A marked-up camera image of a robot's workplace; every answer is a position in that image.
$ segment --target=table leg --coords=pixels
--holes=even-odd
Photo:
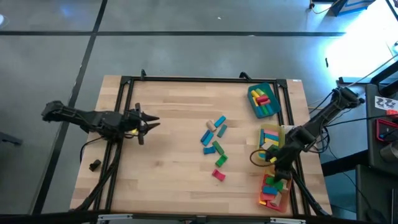
[[[22,144],[22,140],[21,139],[15,138],[15,137],[13,137],[11,135],[8,135],[8,134],[4,134],[2,132],[0,132],[0,141],[2,141],[2,142],[10,142],[10,143],[13,143],[14,145],[18,145],[18,146],[20,146]]]
[[[368,150],[363,150],[350,156],[323,163],[323,176],[327,177],[329,175],[338,174],[340,172],[353,170],[358,164],[368,166]]]

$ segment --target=concrete floor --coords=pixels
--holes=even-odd
[[[0,24],[0,131],[24,140],[21,147],[1,144],[0,213],[29,211],[59,127],[41,121],[41,110],[48,101],[68,101],[90,38],[6,36],[1,31],[92,31],[100,5],[100,0],[0,0],[6,18]],[[138,75],[142,68],[148,75],[237,77],[245,71],[253,78],[301,79],[310,103],[326,96],[337,77],[362,77],[391,58],[388,42],[398,22],[385,0],[340,17],[315,15],[307,7],[304,0],[109,1],[99,31],[327,32],[330,37],[98,36],[76,107],[95,107],[104,75]],[[331,32],[346,33],[336,37]],[[361,106],[340,120],[364,116]],[[333,152],[343,157],[366,149],[365,130],[365,122],[331,128]],[[361,145],[352,139],[362,139]],[[71,125],[44,212],[68,210],[85,141],[86,134]],[[329,152],[321,155],[322,162],[332,159]],[[326,186],[337,206],[334,214],[352,218],[340,209],[355,212],[352,183],[338,174],[327,177]]]

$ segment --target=blue tray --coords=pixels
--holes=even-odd
[[[271,101],[271,103],[269,104],[272,108],[272,113],[269,113],[268,115],[264,115],[263,113],[259,113],[257,110],[257,106],[254,104],[253,101],[253,96],[251,95],[251,91],[252,90],[256,90],[256,89],[260,89],[262,90],[269,98],[269,100]],[[253,108],[254,113],[256,114],[257,118],[265,118],[268,116],[272,116],[276,113],[278,113],[280,111],[280,104],[279,102],[276,100],[274,93],[271,90],[271,87],[269,86],[268,83],[261,83],[258,85],[254,85],[254,86],[250,86],[248,88],[248,100]]]

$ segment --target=white sticker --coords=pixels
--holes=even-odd
[[[390,98],[374,96],[374,107],[382,110],[398,110],[398,101]]]

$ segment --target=wooden tabletop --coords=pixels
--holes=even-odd
[[[120,76],[104,77],[95,110],[113,110]],[[308,121],[307,101],[300,80],[287,80],[294,122]],[[258,205],[264,168],[249,161],[257,148],[260,124],[278,124],[277,116],[257,119],[247,99],[248,83],[134,82],[131,105],[141,103],[145,113],[160,117],[161,125],[145,136],[145,144],[125,139],[114,190],[112,212],[172,213],[195,215],[291,216],[291,208],[279,213]],[[287,112],[280,89],[284,121]],[[126,100],[123,96],[122,108]],[[223,182],[211,176],[218,154],[203,155],[200,138],[206,122],[226,116],[228,128],[215,137],[229,157],[219,168]],[[96,133],[88,141],[97,138]],[[100,168],[88,169],[103,160],[105,141],[86,146],[77,177],[71,208],[79,206],[97,184]],[[317,154],[301,153],[305,183],[317,202],[331,213],[325,180]],[[107,190],[104,190],[101,208]],[[298,210],[303,213],[296,186]]]

